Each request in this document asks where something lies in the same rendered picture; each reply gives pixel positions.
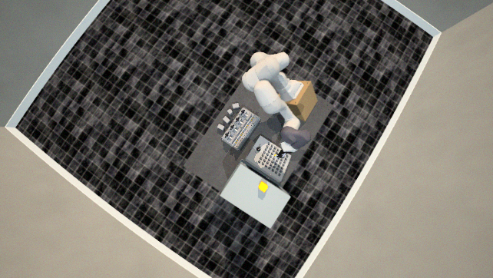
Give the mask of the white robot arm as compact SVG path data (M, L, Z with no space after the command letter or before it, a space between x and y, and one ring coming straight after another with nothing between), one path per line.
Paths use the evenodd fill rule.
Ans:
M285 103L296 99L304 86L303 83L290 80L284 73L280 72L289 65L289 62L289 56L285 52L276 55L257 52L250 59L252 68L242 77L244 87L254 92L260 107L267 114L280 112L285 119L280 132L280 138L284 141L281 143L283 152L295 152L311 140L311 134L308 130L298 130L300 126L299 119L294 116ZM275 89L269 83L270 80L280 96L277 95Z

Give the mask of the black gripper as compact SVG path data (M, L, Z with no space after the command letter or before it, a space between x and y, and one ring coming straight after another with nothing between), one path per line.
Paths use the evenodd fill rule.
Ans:
M276 159L277 159L277 158L282 158L282 157L284 158L284 157L285 157L285 156L284 156L285 154L290 154L290 153L292 153L292 152L289 152L289 151L287 151L287 152L283 152L283 149L282 149L282 150L281 150L281 151L280 151L277 155L275 155L275 158L276 158ZM281 156L282 156L282 157L281 157Z

